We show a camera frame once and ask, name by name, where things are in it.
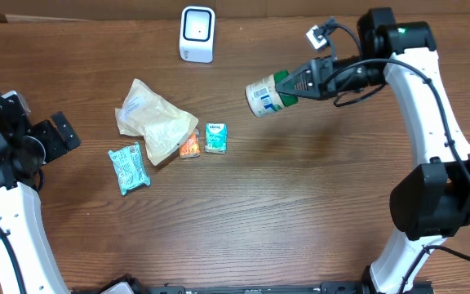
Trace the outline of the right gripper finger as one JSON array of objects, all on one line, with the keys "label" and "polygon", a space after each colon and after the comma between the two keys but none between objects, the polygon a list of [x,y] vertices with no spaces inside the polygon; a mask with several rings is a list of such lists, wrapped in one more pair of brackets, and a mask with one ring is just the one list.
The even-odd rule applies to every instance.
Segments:
[{"label": "right gripper finger", "polygon": [[323,59],[321,58],[311,59],[307,63],[295,69],[293,72],[289,73],[283,79],[304,78],[304,79],[308,79],[317,83],[318,86],[320,87],[322,83],[321,69],[323,65],[324,65]]},{"label": "right gripper finger", "polygon": [[283,79],[276,85],[276,90],[289,96],[322,100],[318,84],[304,78]]}]

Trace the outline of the green lid jar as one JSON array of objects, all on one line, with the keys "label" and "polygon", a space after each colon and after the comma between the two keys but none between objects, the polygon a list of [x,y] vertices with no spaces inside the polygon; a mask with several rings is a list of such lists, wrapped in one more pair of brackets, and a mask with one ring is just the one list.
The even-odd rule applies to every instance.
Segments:
[{"label": "green lid jar", "polygon": [[288,75],[287,70],[282,70],[246,86],[245,93],[248,105],[257,118],[275,114],[298,103],[296,96],[276,91],[275,86]]}]

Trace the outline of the teal wipes packet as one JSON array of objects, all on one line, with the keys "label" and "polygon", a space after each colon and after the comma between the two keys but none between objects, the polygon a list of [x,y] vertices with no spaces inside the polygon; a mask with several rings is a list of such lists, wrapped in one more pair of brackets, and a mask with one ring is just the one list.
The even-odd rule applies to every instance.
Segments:
[{"label": "teal wipes packet", "polygon": [[150,186],[151,179],[144,168],[140,144],[126,146],[117,151],[108,151],[122,196],[141,185]]}]

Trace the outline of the teal tissue pack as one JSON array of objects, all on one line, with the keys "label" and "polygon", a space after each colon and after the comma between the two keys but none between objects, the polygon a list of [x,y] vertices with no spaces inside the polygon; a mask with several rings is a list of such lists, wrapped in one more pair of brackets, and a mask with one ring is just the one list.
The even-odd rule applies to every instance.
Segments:
[{"label": "teal tissue pack", "polygon": [[205,135],[207,153],[225,154],[227,152],[228,128],[226,124],[207,123]]}]

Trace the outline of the beige snack bag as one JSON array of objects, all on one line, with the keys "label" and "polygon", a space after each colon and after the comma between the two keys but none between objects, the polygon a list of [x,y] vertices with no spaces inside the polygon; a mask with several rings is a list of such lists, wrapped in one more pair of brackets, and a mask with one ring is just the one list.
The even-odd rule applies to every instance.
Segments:
[{"label": "beige snack bag", "polygon": [[115,110],[119,133],[141,136],[149,161],[166,161],[192,134],[198,118],[181,110],[134,79],[122,107]]}]

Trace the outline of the orange small packet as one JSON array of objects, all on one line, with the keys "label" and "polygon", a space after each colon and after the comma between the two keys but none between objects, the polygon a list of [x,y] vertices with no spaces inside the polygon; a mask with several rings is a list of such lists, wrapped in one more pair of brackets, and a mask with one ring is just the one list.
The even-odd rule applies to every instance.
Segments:
[{"label": "orange small packet", "polygon": [[200,131],[195,128],[188,139],[180,146],[181,158],[196,158],[201,155],[199,137]]}]

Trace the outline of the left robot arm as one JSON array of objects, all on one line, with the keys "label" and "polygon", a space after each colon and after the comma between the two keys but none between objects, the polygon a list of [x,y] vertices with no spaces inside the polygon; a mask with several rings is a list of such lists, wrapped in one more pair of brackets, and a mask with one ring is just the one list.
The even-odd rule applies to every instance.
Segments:
[{"label": "left robot arm", "polygon": [[67,293],[42,221],[42,167],[81,141],[63,113],[37,124],[15,91],[0,96],[0,284],[5,293]]}]

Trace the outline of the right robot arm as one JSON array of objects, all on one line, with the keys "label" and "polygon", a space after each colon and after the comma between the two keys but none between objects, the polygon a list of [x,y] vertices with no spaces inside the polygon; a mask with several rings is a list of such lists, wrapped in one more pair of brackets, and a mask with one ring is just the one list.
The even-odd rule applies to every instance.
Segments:
[{"label": "right robot arm", "polygon": [[356,56],[316,58],[280,80],[276,91],[312,100],[356,92],[360,100],[390,87],[405,120],[413,171],[391,192],[394,224],[381,255],[349,286],[356,293],[429,293],[415,277],[429,256],[470,225],[470,144],[440,75],[437,43],[426,22],[399,23],[389,7],[370,9],[353,34]]}]

